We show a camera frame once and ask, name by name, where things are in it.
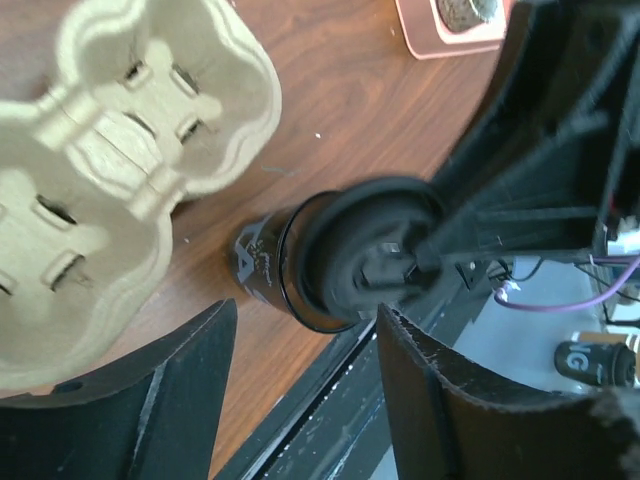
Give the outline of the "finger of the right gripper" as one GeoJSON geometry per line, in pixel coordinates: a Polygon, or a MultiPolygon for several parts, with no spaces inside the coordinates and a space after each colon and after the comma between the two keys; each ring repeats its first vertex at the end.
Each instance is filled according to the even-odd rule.
{"type": "Polygon", "coordinates": [[[520,1],[487,92],[432,178],[423,270],[605,253],[625,208],[625,5],[520,1]]]}

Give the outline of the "black coffee cup lid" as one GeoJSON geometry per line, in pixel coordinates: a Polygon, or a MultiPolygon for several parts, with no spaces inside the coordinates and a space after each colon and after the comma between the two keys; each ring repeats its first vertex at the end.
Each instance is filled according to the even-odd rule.
{"type": "Polygon", "coordinates": [[[296,285],[302,298],[355,323],[380,303],[424,296],[442,269],[420,269],[416,249],[441,216],[440,198],[417,178],[378,177],[339,191],[300,238],[296,285]]]}

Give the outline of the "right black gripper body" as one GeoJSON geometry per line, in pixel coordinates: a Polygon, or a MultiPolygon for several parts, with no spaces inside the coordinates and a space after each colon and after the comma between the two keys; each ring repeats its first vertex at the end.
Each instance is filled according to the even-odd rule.
{"type": "Polygon", "coordinates": [[[604,59],[606,85],[597,109],[607,114],[607,145],[594,155],[597,195],[595,240],[618,235],[619,221],[639,214],[639,3],[597,1],[589,45],[604,59]]]}

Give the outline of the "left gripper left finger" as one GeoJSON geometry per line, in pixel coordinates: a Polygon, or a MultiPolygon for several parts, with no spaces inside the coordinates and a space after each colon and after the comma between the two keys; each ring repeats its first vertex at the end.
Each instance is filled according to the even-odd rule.
{"type": "Polygon", "coordinates": [[[236,328],[223,300],[48,395],[3,399],[2,478],[207,478],[236,328]]]}

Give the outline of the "black coffee cup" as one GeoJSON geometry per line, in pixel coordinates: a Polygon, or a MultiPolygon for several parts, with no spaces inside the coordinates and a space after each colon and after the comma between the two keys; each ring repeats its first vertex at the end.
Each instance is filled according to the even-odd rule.
{"type": "Polygon", "coordinates": [[[301,237],[315,217],[337,196],[329,190],[240,226],[228,247],[230,272],[250,296],[322,334],[338,334],[354,324],[316,306],[298,283],[301,237]]]}

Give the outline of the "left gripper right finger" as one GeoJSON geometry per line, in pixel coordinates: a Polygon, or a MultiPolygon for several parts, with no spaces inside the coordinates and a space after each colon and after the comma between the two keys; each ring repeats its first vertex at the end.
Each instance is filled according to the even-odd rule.
{"type": "Polygon", "coordinates": [[[386,305],[376,330],[399,478],[638,478],[638,391],[531,388],[466,358],[386,305]]]}

